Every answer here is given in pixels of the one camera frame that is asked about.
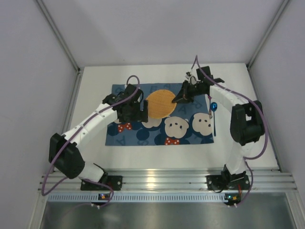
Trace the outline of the round woven wicker plate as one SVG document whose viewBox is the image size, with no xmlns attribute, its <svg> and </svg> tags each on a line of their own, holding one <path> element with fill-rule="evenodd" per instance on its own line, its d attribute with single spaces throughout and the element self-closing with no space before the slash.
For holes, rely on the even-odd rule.
<svg viewBox="0 0 305 229">
<path fill-rule="evenodd" d="M 177 103 L 172 103 L 175 94 L 169 90 L 161 89 L 149 94 L 148 116 L 153 119 L 162 119 L 168 117 L 176 109 Z"/>
</svg>

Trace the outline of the iridescent blue spoon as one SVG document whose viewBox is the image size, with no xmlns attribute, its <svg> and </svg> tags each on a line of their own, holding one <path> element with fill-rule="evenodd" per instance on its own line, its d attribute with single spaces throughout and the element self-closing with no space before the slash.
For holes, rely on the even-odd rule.
<svg viewBox="0 0 305 229">
<path fill-rule="evenodd" d="M 217 108 L 218 108 L 217 103 L 216 103 L 216 102 L 212 102 L 212 103 L 211 103 L 211 106 L 210 106 L 210 109 L 211 109 L 211 111 L 212 111 L 212 113 L 213 113 L 213 119 L 214 119 L 214 123 L 213 123 L 213 130 L 214 130 L 213 135 L 214 135 L 214 136 L 216 136 L 215 112 L 216 112 Z"/>
</svg>

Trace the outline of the blue bear placemat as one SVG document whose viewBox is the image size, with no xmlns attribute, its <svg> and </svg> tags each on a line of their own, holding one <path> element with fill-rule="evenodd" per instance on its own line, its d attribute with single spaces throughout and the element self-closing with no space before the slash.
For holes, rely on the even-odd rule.
<svg viewBox="0 0 305 229">
<path fill-rule="evenodd" d="M 106 146 L 177 146 L 211 144 L 213 126 L 204 95 L 194 102 L 178 104 L 163 119 L 149 119 L 147 123 L 120 123 L 108 125 Z"/>
</svg>

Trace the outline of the iridescent purple fork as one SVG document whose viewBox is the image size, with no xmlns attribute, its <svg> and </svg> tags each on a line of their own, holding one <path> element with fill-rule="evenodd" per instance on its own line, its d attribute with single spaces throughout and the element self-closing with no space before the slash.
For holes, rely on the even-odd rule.
<svg viewBox="0 0 305 229">
<path fill-rule="evenodd" d="M 211 110 L 211 97 L 208 95 L 208 100 L 209 100 L 209 111 L 208 111 L 208 114 L 209 114 L 209 118 L 212 119 L 213 115 L 212 115 L 212 110 Z"/>
</svg>

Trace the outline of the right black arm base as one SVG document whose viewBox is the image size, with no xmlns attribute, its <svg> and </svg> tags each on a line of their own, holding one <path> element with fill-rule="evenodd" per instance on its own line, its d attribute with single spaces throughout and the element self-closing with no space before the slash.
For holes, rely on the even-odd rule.
<svg viewBox="0 0 305 229">
<path fill-rule="evenodd" d="M 248 190 L 250 181 L 247 175 L 234 176 L 232 178 L 224 178 L 221 175 L 209 175 L 206 177 L 207 189 L 220 193 L 224 190 Z"/>
</svg>

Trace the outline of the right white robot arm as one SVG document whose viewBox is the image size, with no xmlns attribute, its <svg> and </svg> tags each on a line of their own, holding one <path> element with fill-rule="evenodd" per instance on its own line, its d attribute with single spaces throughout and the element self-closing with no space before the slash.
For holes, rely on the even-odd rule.
<svg viewBox="0 0 305 229">
<path fill-rule="evenodd" d="M 207 95 L 230 112 L 230 134 L 234 142 L 221 176 L 228 185 L 237 183 L 245 179 L 246 161 L 255 160 L 263 154 L 249 155 L 260 137 L 268 136 L 262 104 L 230 90 L 221 78 L 213 78 L 209 66 L 198 68 L 196 73 L 196 76 L 192 72 L 186 73 L 186 79 L 172 102 L 187 104 L 193 102 L 196 96 Z"/>
</svg>

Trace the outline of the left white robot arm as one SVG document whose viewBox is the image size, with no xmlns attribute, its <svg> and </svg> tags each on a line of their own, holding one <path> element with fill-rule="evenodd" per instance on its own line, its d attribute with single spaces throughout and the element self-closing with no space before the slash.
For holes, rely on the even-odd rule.
<svg viewBox="0 0 305 229">
<path fill-rule="evenodd" d="M 97 109 L 80 124 L 50 139 L 49 162 L 68 179 L 76 177 L 96 183 L 105 183 L 107 172 L 95 163 L 85 162 L 86 145 L 114 121 L 120 123 L 146 122 L 148 101 L 143 91 L 128 84 L 124 91 L 106 96 Z"/>
</svg>

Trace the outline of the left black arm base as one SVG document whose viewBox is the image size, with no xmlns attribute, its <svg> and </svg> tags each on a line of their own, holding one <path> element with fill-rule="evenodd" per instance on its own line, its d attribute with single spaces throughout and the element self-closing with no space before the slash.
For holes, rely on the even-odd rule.
<svg viewBox="0 0 305 229">
<path fill-rule="evenodd" d="M 122 176 L 107 176 L 103 181 L 95 182 L 88 179 L 81 181 L 81 191 L 120 191 L 122 188 Z"/>
</svg>

